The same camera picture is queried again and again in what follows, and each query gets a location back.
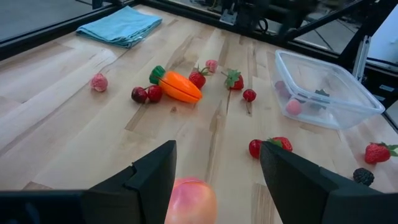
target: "peach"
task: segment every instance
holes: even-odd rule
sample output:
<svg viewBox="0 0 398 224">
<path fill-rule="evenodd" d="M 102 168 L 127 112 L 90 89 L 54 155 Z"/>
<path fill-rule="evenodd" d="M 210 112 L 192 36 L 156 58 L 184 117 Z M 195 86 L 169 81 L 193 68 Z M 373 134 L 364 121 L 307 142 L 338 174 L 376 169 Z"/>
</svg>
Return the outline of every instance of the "peach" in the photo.
<svg viewBox="0 0 398 224">
<path fill-rule="evenodd" d="M 297 116 L 302 112 L 301 103 L 296 99 L 291 99 L 286 104 L 286 112 L 291 115 Z"/>
<path fill-rule="evenodd" d="M 213 189 L 194 177 L 174 182 L 165 224 L 214 224 L 217 201 Z"/>
</svg>

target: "red cherry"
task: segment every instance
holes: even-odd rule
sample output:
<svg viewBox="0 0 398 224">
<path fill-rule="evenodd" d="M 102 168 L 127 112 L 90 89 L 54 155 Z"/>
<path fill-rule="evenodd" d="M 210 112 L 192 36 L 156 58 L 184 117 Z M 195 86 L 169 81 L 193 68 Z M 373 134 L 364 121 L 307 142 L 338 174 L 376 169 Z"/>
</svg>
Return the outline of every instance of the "red cherry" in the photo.
<svg viewBox="0 0 398 224">
<path fill-rule="evenodd" d="M 143 87 L 135 87 L 132 89 L 131 98 L 137 103 L 145 103 L 147 100 L 147 92 Z"/>
<path fill-rule="evenodd" d="M 157 103 L 162 98 L 162 88 L 158 85 L 148 87 L 148 99 L 153 103 Z"/>
<path fill-rule="evenodd" d="M 254 90 L 247 89 L 243 92 L 243 98 L 247 102 L 252 102 L 253 100 L 256 99 L 257 93 Z"/>
<path fill-rule="evenodd" d="M 261 140 L 255 139 L 249 143 L 250 155 L 256 159 L 260 158 Z"/>
</svg>

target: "strawberry leaves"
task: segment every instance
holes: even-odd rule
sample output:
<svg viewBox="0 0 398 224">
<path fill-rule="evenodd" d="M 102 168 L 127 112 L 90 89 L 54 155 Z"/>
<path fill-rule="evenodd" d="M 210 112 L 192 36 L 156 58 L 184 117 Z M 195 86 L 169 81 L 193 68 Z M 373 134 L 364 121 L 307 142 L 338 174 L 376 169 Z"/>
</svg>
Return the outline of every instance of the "strawberry leaves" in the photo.
<svg viewBox="0 0 398 224">
<path fill-rule="evenodd" d="M 200 73 L 200 75 L 206 76 L 209 75 L 209 67 L 204 67 L 202 70 L 200 70 L 199 65 L 195 68 L 196 71 Z"/>
<path fill-rule="evenodd" d="M 379 146 L 384 146 L 390 152 L 391 156 L 398 156 L 398 152 L 395 151 L 396 149 L 398 149 L 398 145 L 387 145 L 384 142 L 376 144 L 378 144 Z"/>
<path fill-rule="evenodd" d="M 273 143 L 274 145 L 282 147 L 282 141 L 281 140 L 273 140 L 272 138 L 269 138 L 267 141 Z"/>
<path fill-rule="evenodd" d="M 232 86 L 235 85 L 236 81 L 239 81 L 239 76 L 241 75 L 241 72 L 238 70 L 229 70 L 227 74 L 227 78 L 225 80 L 225 86 L 227 88 L 231 88 Z"/>
</svg>

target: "toy fruit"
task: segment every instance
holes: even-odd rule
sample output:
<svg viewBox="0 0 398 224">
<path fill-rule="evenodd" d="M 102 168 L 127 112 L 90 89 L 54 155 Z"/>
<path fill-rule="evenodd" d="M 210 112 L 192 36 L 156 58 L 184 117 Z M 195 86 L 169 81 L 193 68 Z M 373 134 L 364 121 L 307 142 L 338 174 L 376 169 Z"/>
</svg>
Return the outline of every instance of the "toy fruit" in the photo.
<svg viewBox="0 0 398 224">
<path fill-rule="evenodd" d="M 147 92 L 143 87 L 135 87 L 132 89 L 131 98 L 137 103 L 145 103 L 147 100 Z"/>
<path fill-rule="evenodd" d="M 217 199 L 213 189 L 194 177 L 176 179 L 165 224 L 215 224 Z"/>
<path fill-rule="evenodd" d="M 285 83 L 282 80 L 279 80 L 275 83 L 276 90 L 281 90 L 283 88 L 285 88 Z"/>
<path fill-rule="evenodd" d="M 260 158 L 261 140 L 255 139 L 249 143 L 250 155 L 256 159 Z"/>
<path fill-rule="evenodd" d="M 243 98 L 247 102 L 252 102 L 256 99 L 257 93 L 252 89 L 247 89 L 243 92 Z"/>
<path fill-rule="evenodd" d="M 354 171 L 353 175 L 354 181 L 366 186 L 370 186 L 373 183 L 374 176 L 372 172 L 365 168 L 359 168 Z"/>
<path fill-rule="evenodd" d="M 106 87 L 108 87 L 108 80 L 103 74 L 98 73 L 91 79 L 90 86 L 92 89 L 102 92 L 106 90 Z"/>
<path fill-rule="evenodd" d="M 225 86 L 231 90 L 241 90 L 244 87 L 243 77 L 238 70 L 229 70 L 226 75 Z"/>
<path fill-rule="evenodd" d="M 153 69 L 149 81 L 160 86 L 167 95 L 180 101 L 197 103 L 202 98 L 201 91 L 189 79 L 177 72 L 166 72 L 159 65 Z"/>
<path fill-rule="evenodd" d="M 285 137 L 273 137 L 273 138 L 268 139 L 267 141 L 269 141 L 277 146 L 280 146 L 282 149 L 285 149 L 289 152 L 293 151 L 292 144 Z"/>
<path fill-rule="evenodd" d="M 215 73 L 217 70 L 218 62 L 216 60 L 207 60 L 205 65 L 209 69 L 209 72 Z"/>
<path fill-rule="evenodd" d="M 204 69 L 199 71 L 199 67 L 194 69 L 194 71 L 191 72 L 191 74 L 189 75 L 188 79 L 195 84 L 195 86 L 198 87 L 198 89 L 201 89 L 205 83 L 206 83 L 206 78 L 205 75 L 208 74 L 208 72 L 206 71 L 208 68 L 205 67 Z"/>
<path fill-rule="evenodd" d="M 163 91 L 160 86 L 152 85 L 148 87 L 148 99 L 153 103 L 157 103 L 162 98 Z"/>
<path fill-rule="evenodd" d="M 278 91 L 279 95 L 283 98 L 286 99 L 290 99 L 290 97 L 292 97 L 292 95 L 289 93 L 289 91 L 286 89 L 286 87 L 282 87 L 279 91 Z"/>
<path fill-rule="evenodd" d="M 302 112 L 301 103 L 297 99 L 290 99 L 286 104 L 286 112 L 293 116 L 299 115 Z"/>
<path fill-rule="evenodd" d="M 398 153 L 395 152 L 397 148 L 398 145 L 371 142 L 365 149 L 365 162 L 368 164 L 386 162 L 391 156 L 398 156 Z"/>
</svg>

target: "pink toy fruit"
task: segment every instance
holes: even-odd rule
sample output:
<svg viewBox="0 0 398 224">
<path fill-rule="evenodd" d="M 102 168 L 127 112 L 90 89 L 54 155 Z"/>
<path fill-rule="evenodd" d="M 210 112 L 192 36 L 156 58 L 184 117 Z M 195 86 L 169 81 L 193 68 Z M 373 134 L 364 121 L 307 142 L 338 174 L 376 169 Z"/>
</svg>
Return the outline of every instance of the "pink toy fruit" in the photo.
<svg viewBox="0 0 398 224">
<path fill-rule="evenodd" d="M 106 87 L 108 87 L 108 81 L 106 79 L 106 77 L 101 74 L 101 73 L 97 73 L 90 81 L 90 86 L 92 87 L 92 89 L 98 91 L 98 92 L 102 92 L 106 90 Z"/>
<path fill-rule="evenodd" d="M 286 112 L 290 115 L 297 116 L 302 112 L 301 103 L 296 99 L 291 99 L 286 104 Z"/>
<path fill-rule="evenodd" d="M 217 70 L 218 62 L 216 60 L 207 60 L 205 65 L 209 69 L 209 72 L 215 73 Z"/>
</svg>

